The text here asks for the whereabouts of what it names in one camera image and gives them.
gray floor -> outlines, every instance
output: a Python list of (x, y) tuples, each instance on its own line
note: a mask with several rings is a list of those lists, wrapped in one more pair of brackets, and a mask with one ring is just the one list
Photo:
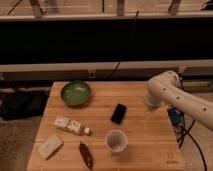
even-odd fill
[[(196, 94), (213, 101), (213, 93)], [(33, 141), (38, 130), (41, 117), (4, 122), (0, 121), (0, 171), (26, 170)], [(203, 150), (208, 170), (213, 170), (213, 132), (195, 123), (190, 131)], [(198, 149), (187, 136), (181, 148), (185, 161), (185, 171), (202, 171), (203, 163)]]
[(41, 117), (0, 121), (0, 171), (24, 171)]

wooden table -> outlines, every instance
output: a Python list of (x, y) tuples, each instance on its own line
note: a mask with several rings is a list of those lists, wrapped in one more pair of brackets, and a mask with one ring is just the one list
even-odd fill
[[(28, 170), (88, 171), (78, 149), (80, 141), (91, 151), (94, 171), (183, 170), (183, 159), (166, 106), (149, 111), (143, 102), (146, 82), (88, 82), (92, 96), (88, 103), (77, 108), (65, 105), (60, 98), (65, 84), (53, 84)], [(121, 125), (110, 121), (117, 103), (127, 106)], [(93, 130), (93, 135), (77, 136), (56, 129), (53, 125), (56, 116), (82, 122)], [(112, 129), (120, 129), (128, 137), (127, 148), (118, 155), (112, 154), (104, 143), (106, 133)], [(64, 145), (46, 161), (39, 155), (38, 148), (52, 134), (58, 135)]]

white block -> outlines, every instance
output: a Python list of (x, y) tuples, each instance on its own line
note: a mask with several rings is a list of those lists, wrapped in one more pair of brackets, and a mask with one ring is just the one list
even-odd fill
[(59, 147), (63, 145), (63, 142), (58, 136), (50, 136), (38, 149), (41, 157), (48, 159)]

cup rim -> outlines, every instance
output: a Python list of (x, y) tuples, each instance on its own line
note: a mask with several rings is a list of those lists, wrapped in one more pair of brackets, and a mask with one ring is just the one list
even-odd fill
[[(124, 144), (124, 146), (122, 146), (122, 148), (120, 148), (120, 149), (118, 149), (118, 150), (113, 150), (113, 149), (108, 145), (108, 143), (107, 143), (108, 136), (109, 136), (112, 132), (119, 132), (122, 136), (124, 136), (125, 144)], [(126, 146), (127, 146), (127, 144), (128, 144), (128, 139), (127, 139), (126, 134), (125, 134), (123, 131), (121, 131), (121, 130), (119, 130), (119, 129), (113, 129), (113, 130), (110, 130), (110, 131), (106, 134), (106, 136), (105, 136), (105, 144), (106, 144), (107, 148), (108, 148), (110, 151), (115, 152), (115, 153), (118, 153), (118, 152), (123, 151), (123, 150), (126, 148)]]

black cable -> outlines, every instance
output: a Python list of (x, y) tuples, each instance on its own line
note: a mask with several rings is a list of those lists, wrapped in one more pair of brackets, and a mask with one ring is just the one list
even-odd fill
[(185, 133), (180, 138), (177, 139), (177, 142), (181, 141), (181, 139), (184, 138), (189, 133), (189, 131), (194, 126), (194, 124), (195, 124), (195, 120), (192, 121), (192, 123), (191, 123), (191, 125), (189, 126), (188, 129), (184, 128), (186, 131), (185, 131)]
[(10, 15), (11, 12), (13, 12), (14, 9), (15, 9), (22, 1), (23, 1), (23, 0), (17, 1), (17, 2), (12, 6), (12, 8), (10, 9), (10, 11), (8, 11), (7, 15)]
[(181, 126), (182, 129), (184, 129), (184, 131), (186, 131), (186, 134), (189, 135), (189, 137), (192, 139), (192, 141), (195, 143), (195, 145), (197, 146), (199, 152), (200, 152), (200, 155), (201, 155), (201, 158), (202, 158), (202, 161), (203, 161), (203, 166), (204, 166), (204, 171), (207, 171), (207, 165), (206, 165), (206, 160), (205, 160), (205, 157), (203, 155), (203, 152), (200, 148), (200, 146), (198, 145), (197, 141), (192, 137), (192, 135), (184, 128)]
[(178, 78), (179, 78), (179, 81), (180, 81), (180, 86), (181, 86), (181, 89), (183, 90), (183, 91), (185, 91), (185, 88), (183, 87), (183, 77), (182, 77), (182, 75), (181, 74), (178, 74)]
[(130, 33), (129, 39), (127, 41), (127, 44), (125, 46), (125, 49), (123, 51), (122, 57), (118, 61), (115, 69), (113, 69), (113, 71), (106, 77), (107, 79), (109, 79), (109, 78), (111, 78), (113, 76), (113, 74), (117, 71), (119, 65), (121, 64), (121, 61), (126, 57), (126, 54), (127, 54), (128, 50), (129, 50), (129, 47), (130, 47), (130, 45), (132, 43), (132, 40), (134, 38), (134, 35), (135, 35), (135, 26), (136, 26), (136, 22), (137, 22), (137, 19), (138, 19), (138, 15), (139, 15), (139, 10), (136, 12), (135, 19), (134, 19), (134, 22), (132, 24), (131, 33)]

